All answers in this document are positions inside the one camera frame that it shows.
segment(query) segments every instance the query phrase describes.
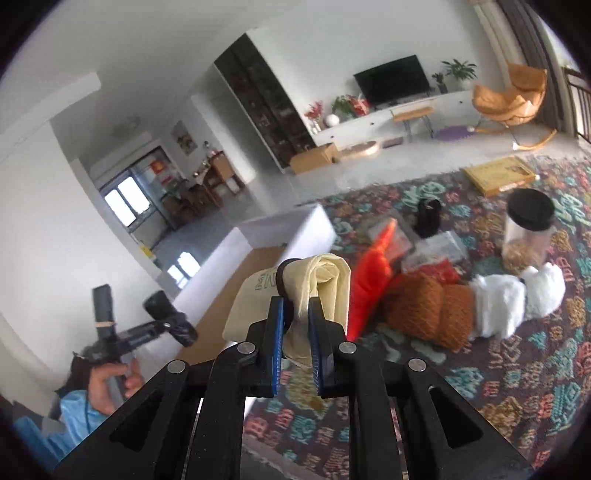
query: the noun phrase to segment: wooden bench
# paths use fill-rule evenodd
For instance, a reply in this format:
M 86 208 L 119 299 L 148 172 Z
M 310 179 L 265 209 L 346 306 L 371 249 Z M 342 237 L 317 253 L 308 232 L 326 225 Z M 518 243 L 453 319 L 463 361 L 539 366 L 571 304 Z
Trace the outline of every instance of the wooden bench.
M 390 110 L 392 114 L 392 120 L 394 122 L 402 122 L 404 124 L 404 129 L 408 134 L 409 141 L 413 141 L 413 133 L 410 130 L 410 121 L 416 118 L 422 118 L 423 122 L 425 122 L 425 126 L 427 130 L 429 130 L 429 135 L 433 138 L 433 127 L 431 126 L 431 120 L 429 119 L 429 115 L 431 115 L 435 109 L 432 106 L 425 106 L 423 108 L 417 108 L 415 110 L 409 110 L 408 112 L 398 113 L 394 115 L 394 112 Z

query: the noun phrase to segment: railing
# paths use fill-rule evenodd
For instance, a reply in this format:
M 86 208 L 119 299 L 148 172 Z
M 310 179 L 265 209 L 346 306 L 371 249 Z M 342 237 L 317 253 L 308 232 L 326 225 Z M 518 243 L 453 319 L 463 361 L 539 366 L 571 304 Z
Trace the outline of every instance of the railing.
M 577 133 L 591 144 L 591 90 L 580 72 L 563 67 L 573 104 L 574 124 Z

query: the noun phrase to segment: ceiling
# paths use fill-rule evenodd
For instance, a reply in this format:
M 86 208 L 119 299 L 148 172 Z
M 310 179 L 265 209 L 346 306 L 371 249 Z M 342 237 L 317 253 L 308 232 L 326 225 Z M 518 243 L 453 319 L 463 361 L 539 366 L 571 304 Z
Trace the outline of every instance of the ceiling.
M 158 136 L 187 92 L 234 40 L 293 0 L 64 0 L 0 83 L 0 133 L 89 72 L 102 87 L 52 120 L 69 160 L 88 168 L 142 131 Z M 130 117 L 139 127 L 115 136 Z

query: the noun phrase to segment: orange knitted pillow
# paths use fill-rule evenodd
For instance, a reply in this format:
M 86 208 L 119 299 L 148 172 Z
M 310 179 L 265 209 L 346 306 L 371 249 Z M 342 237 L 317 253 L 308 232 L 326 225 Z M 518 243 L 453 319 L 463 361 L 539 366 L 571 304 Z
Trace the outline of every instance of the orange knitted pillow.
M 432 340 L 442 305 L 443 288 L 437 280 L 423 273 L 403 275 L 398 288 L 386 298 L 386 322 L 402 333 Z
M 474 326 L 474 292 L 467 285 L 444 285 L 439 330 L 433 342 L 457 352 Z

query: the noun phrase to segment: hand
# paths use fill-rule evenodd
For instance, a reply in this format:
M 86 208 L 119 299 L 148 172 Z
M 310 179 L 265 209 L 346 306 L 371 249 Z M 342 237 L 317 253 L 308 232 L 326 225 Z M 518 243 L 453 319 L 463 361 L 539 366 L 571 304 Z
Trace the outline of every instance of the hand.
M 116 410 L 106 381 L 110 377 L 125 375 L 128 368 L 131 370 L 131 375 L 125 380 L 127 390 L 124 396 L 129 398 L 144 385 L 144 377 L 139 371 L 139 363 L 135 358 L 131 361 L 129 367 L 127 364 L 105 364 L 94 367 L 90 371 L 88 401 L 92 408 L 105 415 L 111 415 Z

